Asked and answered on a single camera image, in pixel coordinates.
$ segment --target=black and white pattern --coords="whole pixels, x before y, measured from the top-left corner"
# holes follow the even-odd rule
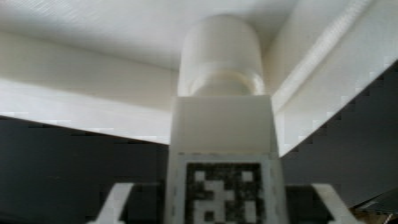
[[[260,163],[189,163],[186,224],[264,224]]]

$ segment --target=cylindrical tube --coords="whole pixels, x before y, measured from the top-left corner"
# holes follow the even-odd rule
[[[264,94],[258,35],[239,18],[221,15],[202,21],[187,35],[178,95]]]

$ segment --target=white pillar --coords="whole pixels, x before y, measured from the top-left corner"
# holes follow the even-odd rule
[[[262,222],[267,220],[267,223],[287,224],[285,185],[273,103],[266,95],[260,40],[251,26],[234,16],[209,18],[189,32],[178,95],[173,116],[166,223],[186,224],[186,218],[193,217],[193,214],[186,213],[191,201],[214,205],[223,204],[218,198],[202,200],[187,196],[187,190],[194,192],[187,187],[189,183],[193,184],[187,178],[189,164],[223,163],[234,167],[244,163],[262,167],[262,178],[258,178],[262,187],[255,194],[258,198],[264,197],[264,202],[257,206],[267,209],[260,210],[262,214],[257,214],[257,218],[262,218]],[[218,168],[210,172],[226,174]]]
[[[262,48],[257,32],[234,16],[194,26],[184,45],[178,95],[264,95]]]

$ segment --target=white wall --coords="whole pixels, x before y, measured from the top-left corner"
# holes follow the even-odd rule
[[[337,4],[331,8],[337,17],[329,13],[324,14],[324,6],[315,7],[310,3],[315,1],[301,2],[266,58],[274,88],[273,100],[283,155],[312,135],[398,59],[397,1],[370,1],[369,5],[365,1],[353,0],[349,3],[337,1],[331,3]],[[314,26],[310,19],[306,20],[308,17],[314,17],[315,24],[321,23],[322,26]],[[351,27],[342,35],[338,34],[340,26],[347,23]],[[324,41],[321,33],[329,32],[328,29],[335,31],[338,29],[331,32],[338,40],[333,40],[337,44],[329,51],[321,53],[317,47],[326,47],[319,45]],[[296,72],[308,58],[319,60],[312,65],[314,69],[299,68],[301,72]],[[298,91],[285,94],[285,87],[296,88]]]
[[[177,75],[0,33],[0,115],[170,143]]]

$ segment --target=black surface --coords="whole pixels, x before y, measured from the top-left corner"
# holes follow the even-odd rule
[[[358,209],[385,214],[398,214],[398,188],[379,195]]]
[[[314,186],[287,187],[290,224],[328,224],[335,220]]]
[[[86,223],[115,183],[162,182],[166,165],[166,145],[3,118],[0,212],[26,223]],[[132,198],[129,223],[161,223],[159,190]]]
[[[331,183],[353,207],[398,187],[397,161],[398,63],[283,157],[287,184]]]

